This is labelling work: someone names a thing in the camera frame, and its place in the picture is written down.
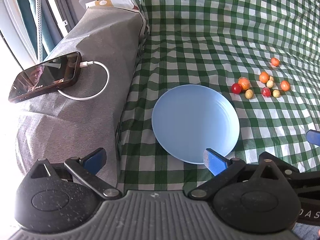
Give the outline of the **green white checkered cloth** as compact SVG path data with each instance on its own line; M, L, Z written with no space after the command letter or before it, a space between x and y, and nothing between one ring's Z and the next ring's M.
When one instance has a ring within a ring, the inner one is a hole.
M301 172L319 170L319 148L306 132L319 129L319 0L138 0L150 26L118 130L118 188L191 190L211 178L202 165L170 156L156 141L152 109L179 85L210 87L240 120L232 156L255 163L269 152ZM275 57L280 65L275 67ZM261 72L274 78L269 98ZM240 77L254 96L233 94ZM281 90L281 81L290 90ZM280 91L280 97L272 95Z

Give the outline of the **orange small fruit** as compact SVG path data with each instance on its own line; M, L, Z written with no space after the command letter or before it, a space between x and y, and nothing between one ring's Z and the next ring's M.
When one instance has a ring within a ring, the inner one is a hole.
M267 84L270 80L270 76L267 74L267 72L261 72L259 75L259 81L263 84Z

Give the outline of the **beige small round fruit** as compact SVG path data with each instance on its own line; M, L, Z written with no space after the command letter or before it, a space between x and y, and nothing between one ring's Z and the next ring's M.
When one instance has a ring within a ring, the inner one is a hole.
M254 92L253 92L253 90L251 90L251 89L248 89L248 90L246 90L246 92L245 92L245 98L246 99L252 99L253 98L253 96L254 96Z

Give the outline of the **large orange fruit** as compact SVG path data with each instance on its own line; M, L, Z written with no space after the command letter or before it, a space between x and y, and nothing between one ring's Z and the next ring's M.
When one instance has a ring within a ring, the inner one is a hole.
M242 87L243 91L246 91L246 90L250 89L250 87L251 87L250 81L246 77L240 77L238 79L238 84Z

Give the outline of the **red fruit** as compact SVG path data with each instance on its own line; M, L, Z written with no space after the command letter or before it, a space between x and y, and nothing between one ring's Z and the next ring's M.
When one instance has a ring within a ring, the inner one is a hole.
M262 96L269 98L271 96L271 91L268 87L264 87L261 90L261 94L262 94Z

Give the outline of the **red cherry tomato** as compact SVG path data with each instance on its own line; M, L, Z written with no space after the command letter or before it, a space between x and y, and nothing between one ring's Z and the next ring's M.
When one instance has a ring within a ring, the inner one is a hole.
M242 86L238 83L234 83L231 87L233 94L240 94L242 92Z

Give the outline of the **black smartphone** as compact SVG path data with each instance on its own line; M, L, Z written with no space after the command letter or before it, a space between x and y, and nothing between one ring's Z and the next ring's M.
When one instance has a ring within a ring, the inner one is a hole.
M80 75L82 57L78 51L44 61L20 72L8 100L17 103L74 85Z

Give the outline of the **teal curtain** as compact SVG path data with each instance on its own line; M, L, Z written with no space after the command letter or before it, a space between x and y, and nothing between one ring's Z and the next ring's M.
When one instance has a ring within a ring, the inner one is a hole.
M27 34L35 50L36 56L37 53L37 27L36 27L36 0L16 0L20 13L22 15L22 20L26 28ZM54 42L54 39L49 31L49 27L46 19L45 6L41 5L42 9L42 50L43 50L43 59L45 59L49 53L54 49L57 43Z

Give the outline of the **light blue plate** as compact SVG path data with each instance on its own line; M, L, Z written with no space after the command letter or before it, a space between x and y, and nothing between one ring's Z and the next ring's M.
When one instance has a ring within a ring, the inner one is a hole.
M227 156L236 146L240 124L232 104L201 85L181 85L165 92L152 110L152 130L173 157L201 165L211 148Z

